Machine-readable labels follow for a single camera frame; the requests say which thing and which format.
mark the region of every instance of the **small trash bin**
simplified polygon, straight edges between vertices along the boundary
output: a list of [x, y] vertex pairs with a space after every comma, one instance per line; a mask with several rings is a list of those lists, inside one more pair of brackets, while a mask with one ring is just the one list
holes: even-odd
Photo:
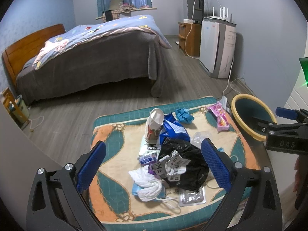
[[[29, 110], [28, 110], [28, 108], [27, 108], [27, 106], [26, 106], [26, 104], [25, 104], [25, 102], [24, 102], [24, 100], [23, 100], [23, 96], [22, 96], [22, 95], [17, 96], [17, 99], [15, 100], [15, 103], [16, 103], [16, 105], [20, 108], [20, 111], [28, 118], [29, 115], [30, 115], [30, 112], [29, 112]], [[14, 107], [13, 104], [10, 105], [9, 110], [10, 110], [10, 112], [13, 113], [13, 115], [16, 116], [16, 118], [18, 119], [18, 121], [19, 121], [20, 123], [24, 123], [24, 122], [25, 122], [25, 121], [17, 114], [16, 109], [15, 109], [15, 107]]]
[[245, 131], [258, 141], [266, 141], [266, 134], [256, 130], [255, 121], [252, 121], [252, 117], [277, 123], [275, 115], [264, 102], [246, 94], [240, 94], [233, 98], [231, 117], [241, 131]]

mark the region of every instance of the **pink package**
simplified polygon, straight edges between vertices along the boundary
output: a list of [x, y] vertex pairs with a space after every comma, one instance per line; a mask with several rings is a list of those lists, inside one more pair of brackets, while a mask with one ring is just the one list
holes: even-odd
[[222, 108], [220, 102], [217, 102], [215, 105], [206, 107], [207, 110], [211, 110], [213, 114], [217, 117], [217, 131], [229, 130], [230, 125], [226, 118], [226, 113]]

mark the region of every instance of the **black tv screen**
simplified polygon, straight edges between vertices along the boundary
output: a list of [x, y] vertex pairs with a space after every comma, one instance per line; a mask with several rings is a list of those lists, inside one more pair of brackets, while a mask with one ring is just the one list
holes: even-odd
[[202, 22], [204, 18], [204, 0], [187, 0], [188, 19]]

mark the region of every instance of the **white appliance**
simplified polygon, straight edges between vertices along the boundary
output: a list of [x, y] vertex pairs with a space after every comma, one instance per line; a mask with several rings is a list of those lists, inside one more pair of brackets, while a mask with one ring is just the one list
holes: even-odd
[[236, 24], [204, 18], [201, 30], [200, 62], [213, 78], [228, 78], [236, 41]]

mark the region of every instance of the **blue comforter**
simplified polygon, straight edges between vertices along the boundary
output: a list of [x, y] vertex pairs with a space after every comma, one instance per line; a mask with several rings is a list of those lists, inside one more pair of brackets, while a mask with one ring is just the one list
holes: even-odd
[[70, 31], [50, 38], [45, 47], [41, 49], [38, 57], [33, 63], [35, 69], [44, 66], [49, 60], [56, 56], [86, 42], [112, 34], [123, 33], [133, 30], [141, 30], [154, 33], [159, 36], [160, 45], [171, 49], [168, 40], [157, 27], [151, 15], [139, 15], [129, 18], [120, 18], [97, 25], [80, 25]]

